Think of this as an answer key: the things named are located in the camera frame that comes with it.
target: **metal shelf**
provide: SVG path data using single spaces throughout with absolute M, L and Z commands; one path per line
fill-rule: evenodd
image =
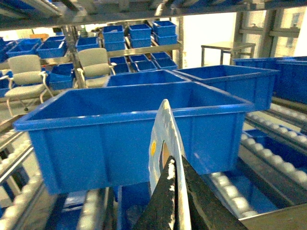
M 177 5 L 176 3 L 171 4 L 168 1 L 158 1 L 157 4 L 152 6 L 150 0 L 120 0 L 115 3 L 110 0 L 106 0 L 103 3 L 79 0 L 79 5 L 74 6 L 76 1 L 61 0 L 63 3 L 66 3 L 66 5 L 62 2 L 56 2 L 54 3 L 54 5 L 56 5 L 55 7 L 52 5 L 39 4 L 43 0 L 31 1 L 38 3 L 32 5 L 35 6 L 35 9 L 41 14 L 34 16 L 32 13 L 25 12 L 27 13 L 26 16 L 16 16 L 16 11 L 19 11 L 19 9 L 1 8 L 2 11 L 5 10 L 5 12 L 0 13 L 6 15 L 5 18 L 7 18 L 7 20 L 1 21 L 0 30 L 6 31 L 34 27 L 59 27 L 64 25 L 122 22 L 144 18 L 153 19 L 204 13 L 269 10 L 307 5 L 307 2 L 303 0 L 271 0 L 260 3 L 250 3 L 243 0 L 231 4 L 226 4 L 224 0 L 211 1 L 207 4 L 201 1 L 193 1 L 192 4 L 189 4 L 191 1 L 183 0 L 179 1 L 180 3 Z M 52 14 L 54 17 L 46 18 L 46 14 Z
M 155 52 L 163 52 L 163 51 L 170 51 L 182 48 L 182 43 L 180 41 L 174 45 L 167 45 L 167 46 L 159 46 L 153 39 L 152 39 L 152 46 L 151 47 L 142 47 L 142 48 L 131 48 L 130 41 L 127 37 L 126 40 L 126 49 L 124 50 L 117 50 L 117 51 L 109 51 L 107 53 L 109 58 L 119 57 L 119 56 L 130 56 L 130 55 L 137 55 L 137 54 L 149 54 Z
M 40 59 L 41 65 L 56 65 L 67 62 L 71 62 L 69 51 L 63 57 Z M 10 69 L 9 63 L 7 61 L 0 63 L 0 70 L 1 69 Z

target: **metal beam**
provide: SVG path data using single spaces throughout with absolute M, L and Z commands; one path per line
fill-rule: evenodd
M 274 27 L 276 11 L 267 11 L 264 19 L 264 26 L 261 33 L 261 40 L 258 49 L 258 57 L 267 58 L 271 54 L 273 37 L 270 31 Z
M 0 14 L 6 17 L 16 18 L 16 19 L 27 18 L 27 15 L 18 12 L 16 10 L 13 10 L 10 7 L 6 7 L 2 3 L 0 3 Z
M 78 4 L 85 8 L 88 14 L 97 13 L 97 9 L 94 6 L 93 0 L 78 0 Z
M 42 12 L 46 17 L 60 16 L 59 9 L 47 0 L 21 0 Z

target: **chair armrest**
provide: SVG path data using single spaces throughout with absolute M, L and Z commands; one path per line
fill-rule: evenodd
M 4 79 L 10 79 L 10 77 L 8 75 L 4 75 L 3 77 L 0 77 L 0 80 L 4 80 Z

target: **blue plastic bin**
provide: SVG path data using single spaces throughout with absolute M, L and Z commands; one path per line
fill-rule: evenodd
M 116 75 L 130 73 L 130 68 L 127 63 L 121 63 L 114 66 L 114 71 Z
M 158 69 L 167 69 L 167 70 L 175 70 L 178 69 L 178 65 L 169 58 L 164 59 L 156 59 L 154 60 L 155 65 Z
M 115 51 L 115 50 L 122 50 L 125 49 L 125 40 L 121 42 L 106 42 L 105 41 L 105 48 L 107 51 Z
M 49 87 L 53 90 L 64 90 L 73 87 L 73 64 L 61 64 L 54 66 L 49 74 Z
M 170 71 L 158 70 L 151 72 L 139 72 L 112 76 L 107 86 L 141 85 L 190 81 Z
M 173 45 L 177 44 L 177 35 L 167 36 L 167 37 L 161 37 L 159 35 L 156 35 L 154 33 L 154 40 L 158 43 L 160 46 L 166 46 L 166 45 Z
M 277 70 L 240 66 L 210 66 L 180 69 L 174 72 L 202 82 L 255 104 L 256 110 L 269 109 Z
M 40 39 L 25 39 L 10 49 L 6 54 L 12 58 L 19 55 L 36 54 L 36 48 L 41 44 Z
M 13 73 L 11 71 L 7 72 L 5 75 L 8 75 L 10 78 L 13 77 Z M 4 80 L 0 80 L 0 98 L 4 97 L 5 93 L 7 91 L 9 91 L 9 80 L 8 79 L 4 79 Z
M 307 61 L 277 61 L 281 71 L 276 96 L 307 104 Z
M 132 48 L 150 47 L 152 45 L 152 39 L 130 39 Z
M 110 63 L 116 63 L 116 64 L 126 64 L 127 63 L 127 59 L 125 56 L 122 57 L 111 57 L 110 58 Z
M 149 183 L 120 186 L 118 189 L 117 230 L 130 230 L 129 209 L 138 206 L 144 211 L 150 201 Z
M 150 54 L 153 59 L 164 59 L 164 58 L 169 58 L 172 59 L 166 52 L 159 52 L 159 53 L 151 53 Z
M 152 34 L 152 29 L 146 24 L 130 25 L 129 33 L 132 39 L 148 39 Z
M 79 38 L 76 43 L 76 48 L 78 52 L 84 49 L 99 48 L 99 47 L 100 44 L 98 37 Z
M 64 41 L 45 42 L 36 51 L 40 58 L 58 58 L 65 55 L 67 47 Z
M 69 90 L 14 127 L 29 131 L 51 194 L 138 184 L 149 181 L 151 131 L 165 98 L 195 170 L 232 168 L 245 113 L 254 106 L 197 82 Z
M 157 67 L 152 61 L 139 61 L 131 63 L 133 69 L 137 72 L 156 70 Z
M 171 21 L 155 21 L 153 22 L 153 31 L 162 37 L 172 36 L 176 34 L 176 25 Z
M 8 55 L 6 54 L 11 48 L 13 48 L 16 45 L 15 41 L 11 41 L 6 43 L 5 46 L 0 48 L 0 62 L 4 62 L 7 58 Z
M 66 38 L 65 36 L 54 36 L 54 37 L 49 37 L 45 42 L 54 42 L 54 41 L 66 42 Z
M 122 25 L 106 26 L 102 30 L 105 42 L 121 42 L 124 40 L 124 29 Z
M 149 61 L 145 54 L 129 56 L 130 62 Z

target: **metal rail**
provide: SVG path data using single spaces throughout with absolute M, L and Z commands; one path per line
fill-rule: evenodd
M 7 159 L 2 161 L 2 164 L 0 164 L 0 184 L 4 183 L 19 168 L 20 164 L 27 159 L 33 150 L 30 142 L 25 141 Z
M 245 122 L 268 134 L 273 139 L 291 146 L 295 150 L 307 155 L 307 138 L 283 126 L 274 124 L 257 115 L 247 114 Z
M 306 230 L 306 220 L 307 204 L 240 219 L 249 230 Z
M 302 129 L 302 131 L 307 130 L 307 115 L 305 114 L 276 104 L 272 104 L 269 110 L 263 112 L 270 116 L 281 119 L 296 127 L 299 127 Z

